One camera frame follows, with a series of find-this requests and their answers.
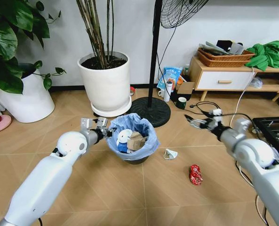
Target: dark green mug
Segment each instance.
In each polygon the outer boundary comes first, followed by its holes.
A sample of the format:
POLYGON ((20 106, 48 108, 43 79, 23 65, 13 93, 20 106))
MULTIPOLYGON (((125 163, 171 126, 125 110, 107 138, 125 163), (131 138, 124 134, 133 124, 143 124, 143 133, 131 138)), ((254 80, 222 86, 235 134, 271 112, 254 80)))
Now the dark green mug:
POLYGON ((186 99, 184 97, 179 97, 176 103, 176 107, 180 109, 185 109, 186 99))

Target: mug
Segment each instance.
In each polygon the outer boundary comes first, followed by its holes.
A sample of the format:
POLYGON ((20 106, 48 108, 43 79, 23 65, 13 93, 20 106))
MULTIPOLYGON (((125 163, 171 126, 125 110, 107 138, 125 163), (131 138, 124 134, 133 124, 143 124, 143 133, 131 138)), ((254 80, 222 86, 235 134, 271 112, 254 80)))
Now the mug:
POLYGON ((164 89, 158 91, 158 96, 164 97, 164 89))
POLYGON ((180 109, 185 109, 186 99, 184 97, 179 97, 176 103, 176 107, 180 109))

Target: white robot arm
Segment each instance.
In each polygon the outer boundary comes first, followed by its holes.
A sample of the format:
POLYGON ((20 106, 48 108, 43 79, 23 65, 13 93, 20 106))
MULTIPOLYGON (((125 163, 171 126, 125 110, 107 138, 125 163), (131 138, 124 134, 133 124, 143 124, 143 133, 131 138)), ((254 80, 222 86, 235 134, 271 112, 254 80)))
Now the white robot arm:
POLYGON ((225 144, 228 154, 251 175, 254 189, 279 226, 279 165, 272 164, 274 154, 269 145, 258 139, 246 139, 250 121, 239 119, 232 129, 222 125, 221 116, 205 120, 185 117, 193 127, 208 129, 225 144))
POLYGON ((72 166, 89 148, 115 129, 106 128, 107 119, 81 119, 80 132, 61 135, 54 151, 43 158, 12 197, 0 226, 30 226, 54 203, 72 173, 72 166), (90 129, 93 121, 96 129, 90 129))

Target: electric fan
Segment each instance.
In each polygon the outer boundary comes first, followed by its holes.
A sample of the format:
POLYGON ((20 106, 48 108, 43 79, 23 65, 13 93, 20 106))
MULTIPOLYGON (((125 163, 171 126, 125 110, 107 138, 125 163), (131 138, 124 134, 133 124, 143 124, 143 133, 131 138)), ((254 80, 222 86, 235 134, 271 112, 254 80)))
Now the electric fan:
POLYGON ((155 1, 149 95, 133 101, 129 110, 129 113, 137 113, 141 118, 149 120, 154 127, 164 125, 171 116, 171 110, 167 103, 152 97, 160 24, 164 28, 176 29, 194 16, 207 2, 208 0, 155 1))

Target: fan stand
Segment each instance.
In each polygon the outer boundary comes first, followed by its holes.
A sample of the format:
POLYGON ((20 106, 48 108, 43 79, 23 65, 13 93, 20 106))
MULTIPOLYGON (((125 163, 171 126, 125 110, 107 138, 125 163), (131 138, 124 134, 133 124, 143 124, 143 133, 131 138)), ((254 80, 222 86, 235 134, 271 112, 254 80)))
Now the fan stand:
POLYGON ((163 100, 152 97, 157 60, 157 48, 159 39, 160 16, 162 0, 155 2, 155 15, 153 21, 153 46, 151 56, 151 70, 149 83, 149 96, 138 98, 132 102, 130 113, 137 113, 141 118, 146 118, 153 127, 159 127, 167 123, 171 117, 171 109, 163 100))

